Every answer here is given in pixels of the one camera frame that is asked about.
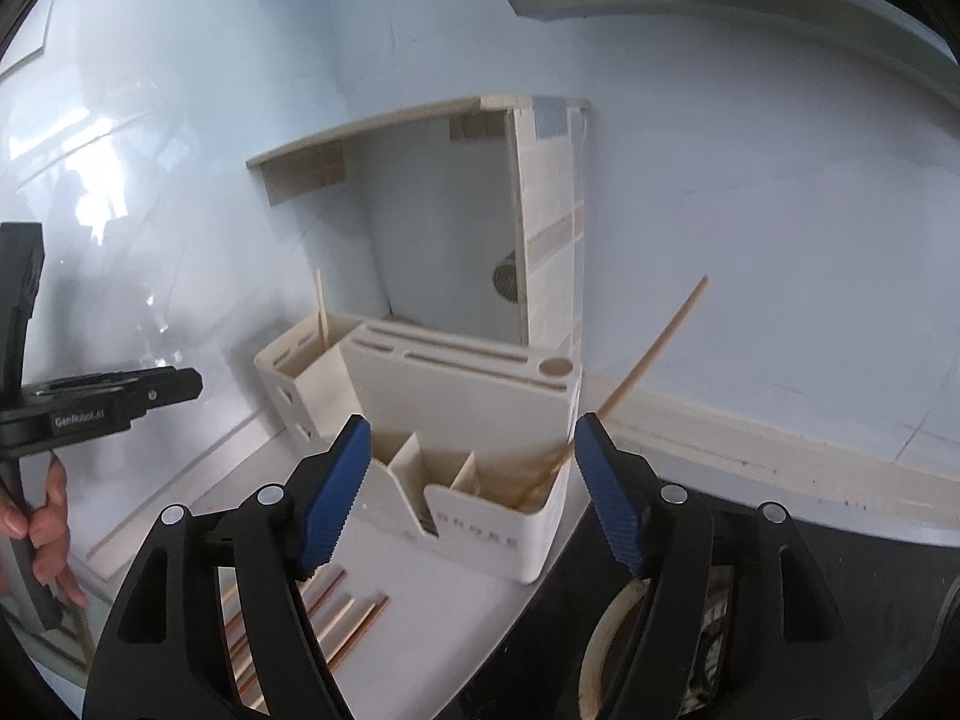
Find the wooden trim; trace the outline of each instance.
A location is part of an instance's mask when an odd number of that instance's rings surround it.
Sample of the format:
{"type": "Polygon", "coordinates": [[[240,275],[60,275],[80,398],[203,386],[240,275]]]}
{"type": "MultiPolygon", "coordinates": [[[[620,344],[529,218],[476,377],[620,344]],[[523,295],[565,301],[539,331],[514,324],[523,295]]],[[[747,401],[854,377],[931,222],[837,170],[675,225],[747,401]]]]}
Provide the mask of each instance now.
{"type": "MultiPolygon", "coordinates": [[[[582,409],[595,410],[612,389],[584,376],[582,409]]],[[[751,505],[785,495],[802,519],[903,541],[960,543],[957,480],[645,389],[635,389],[605,424],[622,448],[642,451],[659,473],[705,493],[751,505]]]]}
{"type": "Polygon", "coordinates": [[[265,162],[277,159],[277,157],[300,151],[301,148],[310,148],[330,141],[352,138],[382,127],[391,127],[394,124],[409,124],[410,122],[420,122],[423,119],[435,119],[453,116],[454,114],[500,111],[522,106],[529,107],[530,105],[533,105],[533,98],[520,97],[519,95],[474,95],[468,98],[443,100],[440,103],[416,105],[413,108],[398,108],[378,116],[371,116],[368,119],[360,119],[358,122],[340,124],[339,127],[325,129],[291,143],[285,143],[284,146],[251,157],[247,160],[247,167],[263,165],[265,162]]]}
{"type": "Polygon", "coordinates": [[[517,268],[517,305],[520,306],[520,345],[530,344],[530,314],[527,306],[527,259],[523,232],[523,197],[520,194],[520,161],[517,150],[517,113],[505,117],[507,139],[507,176],[514,206],[514,262],[517,268]]]}

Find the blue gripper pad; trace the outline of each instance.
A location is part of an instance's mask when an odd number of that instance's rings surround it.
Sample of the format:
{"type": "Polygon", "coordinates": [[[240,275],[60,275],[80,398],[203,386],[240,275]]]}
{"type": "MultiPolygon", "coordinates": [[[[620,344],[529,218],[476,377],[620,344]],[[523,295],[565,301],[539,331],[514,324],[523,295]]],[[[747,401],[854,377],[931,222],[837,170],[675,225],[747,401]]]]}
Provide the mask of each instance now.
{"type": "MultiPolygon", "coordinates": [[[[620,454],[626,453],[620,453],[613,446],[600,420],[593,413],[587,413],[577,420],[573,442],[580,474],[587,483],[593,508],[613,557],[624,563],[632,576],[637,576],[643,566],[641,514],[628,498],[613,465],[618,464],[620,454]]],[[[645,463],[642,458],[630,457],[645,463]]]]}
{"type": "Polygon", "coordinates": [[[354,415],[328,452],[301,461],[287,483],[294,494],[304,577],[330,562],[373,456],[370,423],[354,415]]]}

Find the finger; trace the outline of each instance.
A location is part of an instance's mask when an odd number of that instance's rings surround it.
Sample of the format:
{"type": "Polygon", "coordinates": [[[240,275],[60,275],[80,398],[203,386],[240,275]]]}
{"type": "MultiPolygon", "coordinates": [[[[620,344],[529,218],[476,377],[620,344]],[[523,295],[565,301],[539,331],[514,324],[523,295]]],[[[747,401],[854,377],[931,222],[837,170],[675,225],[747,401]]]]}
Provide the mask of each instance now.
{"type": "Polygon", "coordinates": [[[78,605],[78,607],[86,606],[86,593],[80,589],[80,583],[77,581],[77,577],[69,565],[65,566],[64,570],[56,575],[56,583],[64,590],[66,597],[78,605]]]}
{"type": "Polygon", "coordinates": [[[30,517],[30,541],[35,547],[42,547],[66,536],[66,512],[62,507],[44,506],[30,517]]]}
{"type": "Polygon", "coordinates": [[[66,554],[70,549],[69,538],[59,538],[37,550],[34,557],[34,576],[42,584],[50,584],[66,567],[66,554]]]}
{"type": "Polygon", "coordinates": [[[26,538],[28,530],[27,518],[0,485],[0,533],[7,538],[26,538]]]}
{"type": "Polygon", "coordinates": [[[54,455],[47,469],[47,500],[57,506],[66,506],[66,469],[61,459],[54,455]]]}

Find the white wall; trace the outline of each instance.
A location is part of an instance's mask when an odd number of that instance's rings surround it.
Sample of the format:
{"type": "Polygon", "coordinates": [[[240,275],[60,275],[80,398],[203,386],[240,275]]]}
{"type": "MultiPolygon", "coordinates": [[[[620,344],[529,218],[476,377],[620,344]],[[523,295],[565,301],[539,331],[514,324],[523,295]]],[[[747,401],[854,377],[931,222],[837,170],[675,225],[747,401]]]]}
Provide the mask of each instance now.
{"type": "Polygon", "coordinates": [[[44,223],[25,376],[193,365],[197,403],[62,450],[74,550],[265,403],[253,354],[315,310],[381,314],[344,188],[271,208],[244,162],[347,117],[328,0],[55,0],[0,82],[0,220],[44,223]]]}
{"type": "Polygon", "coordinates": [[[493,288],[493,270],[517,245],[505,139],[451,141],[443,118],[349,146],[392,312],[519,343],[520,308],[493,288]]]}
{"type": "Polygon", "coordinates": [[[960,475],[960,114],[761,28],[331,2],[342,61],[347,28],[376,45],[353,112],[478,91],[590,99],[587,372],[618,381],[708,272],[645,386],[960,475]]]}
{"type": "Polygon", "coordinates": [[[334,199],[271,208],[244,160],[483,92],[592,101],[587,372],[618,380],[708,272],[645,386],[960,474],[960,116],[869,61],[505,0],[56,0],[44,55],[0,82],[0,218],[47,237],[28,373],[167,360],[206,381],[64,452],[80,553],[259,407],[253,353],[362,236],[334,199]]]}

